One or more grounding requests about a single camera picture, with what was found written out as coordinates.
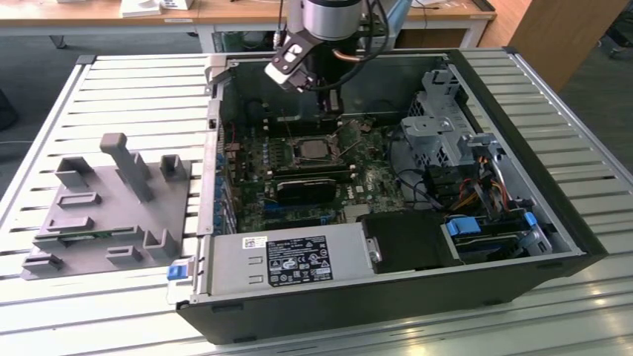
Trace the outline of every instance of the wooden desk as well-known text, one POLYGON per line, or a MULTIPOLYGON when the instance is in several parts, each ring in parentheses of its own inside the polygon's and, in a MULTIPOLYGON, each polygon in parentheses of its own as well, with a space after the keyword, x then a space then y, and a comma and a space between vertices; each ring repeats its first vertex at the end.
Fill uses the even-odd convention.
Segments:
POLYGON ((497 9, 481 47, 511 46, 561 90, 628 0, 489 0, 497 9))
MULTIPOLYGON (((103 33, 199 32, 202 49, 216 52, 214 33, 275 30, 279 3, 272 0, 196 0, 190 10, 163 10, 163 15, 123 19, 120 0, 0 0, 0 35, 71 35, 103 33)), ((471 0, 440 10, 411 9, 404 29, 464 29, 460 47, 476 47, 495 12, 471 0)))
POLYGON ((200 10, 195 1, 190 10, 164 10, 158 16, 123 19, 119 14, 122 0, 87 0, 58 4, 56 0, 2 0, 0 29, 4 27, 94 27, 94 26, 170 26, 191 20, 194 24, 200 10))
MULTIPOLYGON (((220 49, 210 46, 214 33, 227 31, 275 30, 279 21, 279 4, 260 0, 199 0, 198 33, 202 37, 203 52, 215 53, 220 49)), ((471 0, 453 0, 459 6, 427 10, 412 8, 403 27, 419 29, 464 29, 460 47, 477 47, 485 26, 496 13, 481 11, 471 0)))

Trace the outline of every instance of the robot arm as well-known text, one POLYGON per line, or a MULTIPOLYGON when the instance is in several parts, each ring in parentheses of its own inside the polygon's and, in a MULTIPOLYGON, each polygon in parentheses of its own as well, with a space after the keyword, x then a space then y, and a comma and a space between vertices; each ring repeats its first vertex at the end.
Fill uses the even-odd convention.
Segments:
POLYGON ((315 91, 321 111, 341 114, 341 85, 365 62, 392 48, 411 1, 397 0, 387 15, 379 0, 291 0, 288 35, 267 66, 268 76, 287 90, 315 91), (372 52, 379 37, 384 40, 372 52), (356 54, 360 42, 365 43, 363 56, 356 54))

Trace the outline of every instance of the warning label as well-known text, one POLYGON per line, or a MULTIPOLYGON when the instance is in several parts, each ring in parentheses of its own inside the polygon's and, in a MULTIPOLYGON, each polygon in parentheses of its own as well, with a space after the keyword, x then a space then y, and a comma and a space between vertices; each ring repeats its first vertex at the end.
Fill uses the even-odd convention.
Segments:
POLYGON ((331 280, 325 236, 268 241, 268 283, 273 287, 331 280))

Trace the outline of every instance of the metal extrusion table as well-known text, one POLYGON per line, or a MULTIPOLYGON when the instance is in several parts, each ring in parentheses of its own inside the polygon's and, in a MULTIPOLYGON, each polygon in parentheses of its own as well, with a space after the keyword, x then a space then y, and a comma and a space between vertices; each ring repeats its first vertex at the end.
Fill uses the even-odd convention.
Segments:
POLYGON ((608 258, 509 304, 223 347, 207 343, 167 303, 166 268, 22 280, 22 261, 59 185, 51 172, 62 157, 76 154, 91 165, 112 164, 95 149, 106 132, 124 132, 146 162, 163 154, 194 160, 183 255, 196 252, 206 56, 100 56, 92 65, 75 66, 0 202, 3 354, 629 355, 633 177, 520 56, 491 49, 463 52, 608 258))

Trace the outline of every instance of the blue latch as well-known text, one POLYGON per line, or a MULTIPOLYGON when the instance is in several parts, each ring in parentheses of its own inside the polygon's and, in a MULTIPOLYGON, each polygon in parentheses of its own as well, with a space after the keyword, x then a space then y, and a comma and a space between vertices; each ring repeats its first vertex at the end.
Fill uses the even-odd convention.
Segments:
POLYGON ((447 228, 451 236, 460 234, 476 234, 477 232, 481 232, 477 219, 473 217, 456 217, 448 222, 447 228))
POLYGON ((536 221, 535 214, 528 212, 525 213, 524 217, 525 217, 525 221, 528 221, 528 224, 531 224, 531 226, 536 226, 539 222, 536 221))
POLYGON ((184 280, 187 275, 187 265, 172 265, 167 269, 167 280, 184 280))

